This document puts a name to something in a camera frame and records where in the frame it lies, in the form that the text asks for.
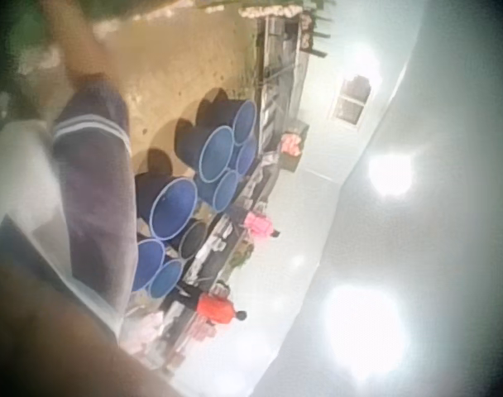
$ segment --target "blue plastic tub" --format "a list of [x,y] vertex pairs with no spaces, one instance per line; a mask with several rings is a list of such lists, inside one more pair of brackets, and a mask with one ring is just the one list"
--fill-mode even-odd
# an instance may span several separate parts
[[132,291],[147,287],[165,261],[165,245],[157,238],[137,243],[137,267]]
[[202,247],[207,234],[208,225],[193,218],[187,222],[184,230],[169,240],[169,244],[182,259],[187,261],[195,256]]
[[215,126],[231,126],[235,146],[240,146],[253,133],[257,106],[250,100],[227,99],[215,102],[210,108],[209,120]]
[[229,161],[229,168],[235,170],[239,175],[246,175],[257,153],[257,139],[252,135],[242,146],[233,149],[232,159]]
[[197,188],[191,179],[143,174],[136,183],[137,213],[153,237],[169,240],[182,231],[193,215]]
[[228,126],[191,127],[178,137],[175,151],[204,182],[214,182],[232,157],[233,131]]
[[194,177],[199,197],[217,213],[222,212],[232,202],[238,180],[239,174],[234,170],[228,170],[219,180],[211,184],[206,184],[197,176]]
[[159,299],[166,296],[180,281],[184,264],[180,259],[167,259],[147,288],[151,298]]

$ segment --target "window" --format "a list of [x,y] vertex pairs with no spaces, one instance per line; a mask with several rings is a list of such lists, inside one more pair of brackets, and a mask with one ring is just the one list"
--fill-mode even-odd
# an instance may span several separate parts
[[334,117],[356,126],[371,94],[371,83],[367,77],[355,76],[344,80],[334,108]]

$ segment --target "dirt floor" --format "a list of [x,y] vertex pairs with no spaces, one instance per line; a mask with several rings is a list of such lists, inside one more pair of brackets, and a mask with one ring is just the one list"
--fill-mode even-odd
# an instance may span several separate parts
[[[129,107],[134,172],[191,175],[175,156],[175,133],[217,96],[253,98],[256,25],[235,7],[162,14],[120,22],[103,43]],[[29,73],[26,90],[48,122],[73,93],[61,65]]]

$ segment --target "bucket rim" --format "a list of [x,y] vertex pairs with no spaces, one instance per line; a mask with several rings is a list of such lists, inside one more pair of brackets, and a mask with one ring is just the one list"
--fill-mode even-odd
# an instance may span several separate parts
[[170,291],[167,291],[165,294],[163,294],[162,296],[158,296],[158,297],[155,297],[153,294],[152,294],[152,285],[154,284],[154,281],[156,280],[156,277],[167,267],[167,266],[170,266],[170,265],[173,265],[173,262],[174,263],[178,263],[180,265],[180,272],[178,274],[178,277],[177,277],[177,281],[180,281],[181,277],[182,277],[182,274],[184,273],[184,262],[180,259],[180,258],[172,258],[171,260],[167,261],[167,262],[164,262],[160,269],[158,269],[158,271],[156,272],[156,274],[154,275],[154,277],[152,277],[152,280],[150,282],[150,284],[146,287],[147,290],[148,290],[148,293],[149,293],[149,296],[153,299],[160,299],[160,298],[163,298],[164,296],[166,296]]
[[161,250],[162,250],[161,251],[161,262],[160,262],[160,265],[158,266],[158,268],[156,269],[156,272],[154,273],[154,275],[152,275],[152,277],[142,287],[140,287],[138,289],[132,289],[132,292],[137,292],[137,291],[141,291],[142,289],[145,289],[154,280],[154,277],[156,277],[156,275],[160,271],[161,267],[165,264],[165,243],[159,238],[147,237],[147,238],[141,240],[140,242],[138,242],[137,246],[140,246],[141,244],[145,244],[147,242],[156,242],[161,246]]
[[180,244],[178,245],[178,255],[181,256],[182,259],[184,259],[185,261],[191,259],[194,255],[196,255],[196,253],[194,253],[193,255],[189,256],[189,257],[185,257],[185,256],[182,256],[182,246],[184,244],[184,241],[185,241],[185,238],[187,237],[187,235],[189,233],[191,233],[191,231],[199,224],[202,224],[204,225],[204,233],[203,234],[203,238],[202,238],[202,243],[204,243],[204,240],[205,240],[205,237],[207,236],[208,234],[208,225],[206,225],[205,222],[203,221],[200,221],[199,219],[195,220],[193,222],[193,224],[191,225],[191,227],[187,230],[187,232],[185,232],[185,234],[182,236],[182,239],[180,240]]
[[220,188],[223,185],[223,181],[233,175],[235,176],[235,189],[236,189],[240,175],[235,170],[227,170],[226,174],[224,174],[224,176],[220,179],[220,181],[218,182],[217,188],[215,189],[215,192],[213,194],[213,208],[215,209],[215,211],[217,213],[220,213],[224,210],[224,208],[215,208],[214,207],[214,204],[217,202],[218,192],[220,191]]
[[[241,162],[241,159],[242,159],[242,158],[241,158],[241,156],[242,156],[242,150],[246,147],[246,145],[247,145],[249,142],[252,142],[252,141],[253,141],[253,145],[254,145],[254,149],[255,149],[255,154],[253,155],[253,158],[255,159],[255,156],[256,156],[256,153],[257,153],[257,149],[256,149],[257,139],[255,138],[255,136],[254,136],[253,134],[251,134],[251,135],[248,137],[248,139],[246,139],[246,140],[244,141],[244,143],[242,143],[242,146],[240,146],[240,147],[239,147],[239,152],[238,152],[238,155],[237,155],[237,162],[236,162],[236,164],[235,164],[235,168],[237,168],[237,172],[238,172],[238,168],[239,168],[238,166],[239,166],[239,164],[240,164],[240,162]],[[248,171],[248,170],[244,171],[243,173],[238,172],[238,174],[239,174],[239,175],[245,175],[247,171]]]
[[[204,154],[205,154],[205,151],[206,151],[206,148],[209,146],[209,142],[211,142],[211,140],[214,138],[214,136],[218,133],[220,133],[221,131],[223,130],[228,130],[229,131],[229,135],[232,139],[232,144],[231,144],[231,147],[232,149],[230,150],[229,152],[229,156],[228,156],[228,159],[226,161],[226,164],[224,165],[224,167],[222,167],[222,170],[220,171],[220,173],[215,177],[215,178],[212,178],[212,179],[207,179],[205,178],[205,175],[204,173],[202,172],[202,164],[203,164],[203,159],[204,159]],[[200,179],[203,180],[204,182],[207,182],[207,183],[210,183],[210,182],[214,182],[215,180],[217,180],[218,178],[220,178],[220,175],[224,172],[224,170],[228,167],[228,164],[229,164],[229,161],[232,159],[232,154],[233,154],[233,146],[235,145],[235,136],[234,136],[234,132],[233,132],[233,129],[230,127],[230,126],[219,126],[217,128],[215,128],[211,134],[209,135],[209,138],[208,140],[206,140],[206,142],[204,143],[204,147],[202,147],[202,151],[200,152],[200,159],[199,159],[199,176],[200,176]]]
[[173,238],[176,235],[178,235],[178,233],[180,233],[182,230],[184,230],[184,227],[187,225],[187,222],[184,222],[184,224],[182,225],[182,227],[180,227],[180,229],[177,230],[174,234],[172,234],[170,236],[165,236],[165,237],[160,237],[156,233],[156,231],[154,230],[154,227],[152,226],[152,221],[153,221],[153,218],[154,218],[154,212],[156,210],[156,206],[160,202],[161,196],[163,196],[167,192],[167,190],[170,189],[174,184],[177,184],[177,183],[181,182],[182,180],[186,180],[187,182],[189,182],[193,186],[195,205],[193,205],[191,207],[191,210],[189,211],[189,215],[187,217],[187,220],[191,219],[191,217],[193,216],[193,212],[194,212],[194,209],[196,208],[196,202],[198,200],[198,194],[199,194],[198,189],[196,187],[196,183],[193,182],[191,179],[186,178],[184,176],[175,177],[173,180],[171,180],[168,184],[166,184],[163,187],[163,189],[158,193],[158,195],[154,199],[154,203],[152,203],[151,214],[149,216],[149,228],[151,229],[151,235],[153,237],[155,237],[155,238],[158,238],[158,239],[161,239],[161,240],[164,240],[164,241],[165,240],[170,240],[171,238]]
[[[237,120],[238,120],[238,117],[240,116],[244,106],[247,104],[247,103],[251,103],[251,105],[253,106],[253,122],[251,124],[251,129],[250,131],[248,132],[248,136],[246,137],[246,139],[240,143],[237,142],[237,140],[235,139],[235,124],[237,123]],[[242,146],[244,145],[244,142],[246,142],[246,140],[250,137],[252,131],[253,131],[253,128],[255,126],[255,123],[256,123],[256,120],[257,120],[257,105],[254,101],[252,101],[251,99],[246,99],[241,107],[237,110],[237,114],[235,115],[235,117],[233,118],[233,123],[232,123],[232,129],[233,129],[233,141],[234,141],[234,145],[235,146]]]

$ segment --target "pink shirt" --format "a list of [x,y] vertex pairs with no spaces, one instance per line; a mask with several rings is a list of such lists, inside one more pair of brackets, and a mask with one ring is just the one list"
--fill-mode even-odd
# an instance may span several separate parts
[[268,238],[274,231],[270,219],[264,215],[256,215],[249,212],[244,219],[244,227],[251,233],[252,237]]

